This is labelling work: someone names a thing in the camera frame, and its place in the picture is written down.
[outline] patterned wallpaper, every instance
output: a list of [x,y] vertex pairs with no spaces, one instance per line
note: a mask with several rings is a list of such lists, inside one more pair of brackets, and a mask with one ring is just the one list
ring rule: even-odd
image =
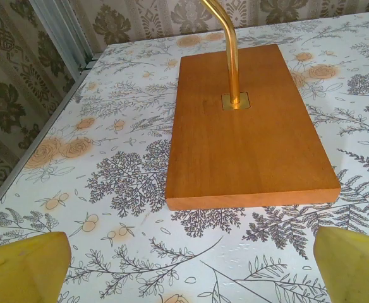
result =
[[[236,27],[369,11],[369,0],[220,0]],[[107,44],[221,28],[200,0],[70,0],[94,52]]]
[[28,0],[0,0],[0,186],[73,83]]

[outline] gold metal tube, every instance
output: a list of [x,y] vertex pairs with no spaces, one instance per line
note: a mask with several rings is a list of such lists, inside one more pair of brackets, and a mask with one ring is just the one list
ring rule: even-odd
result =
[[227,44],[229,96],[232,104],[238,104],[240,102],[238,41],[236,40],[234,25],[224,8],[219,4],[218,0],[201,0],[201,2],[210,11],[210,13],[217,17],[224,28]]

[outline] wooden base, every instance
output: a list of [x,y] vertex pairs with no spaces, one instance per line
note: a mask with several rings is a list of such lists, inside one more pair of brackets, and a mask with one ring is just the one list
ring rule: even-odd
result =
[[167,171],[171,210],[328,203],[341,187],[276,45],[239,50],[250,108],[223,110],[226,53],[183,57]]

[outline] patterned tablecloth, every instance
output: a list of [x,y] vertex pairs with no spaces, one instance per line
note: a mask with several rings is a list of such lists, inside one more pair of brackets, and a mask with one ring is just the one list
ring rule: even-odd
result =
[[223,38],[109,46],[0,201],[0,245],[67,233],[58,303],[330,302],[318,226],[369,234],[369,13],[238,30],[279,44],[342,184],[326,205],[168,210],[180,58]]

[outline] yellow pad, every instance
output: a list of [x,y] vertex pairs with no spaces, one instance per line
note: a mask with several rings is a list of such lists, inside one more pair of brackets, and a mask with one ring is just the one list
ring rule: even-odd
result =
[[0,246],[0,302],[57,302],[70,260],[64,232]]
[[320,227],[313,249],[332,303],[369,303],[369,236]]

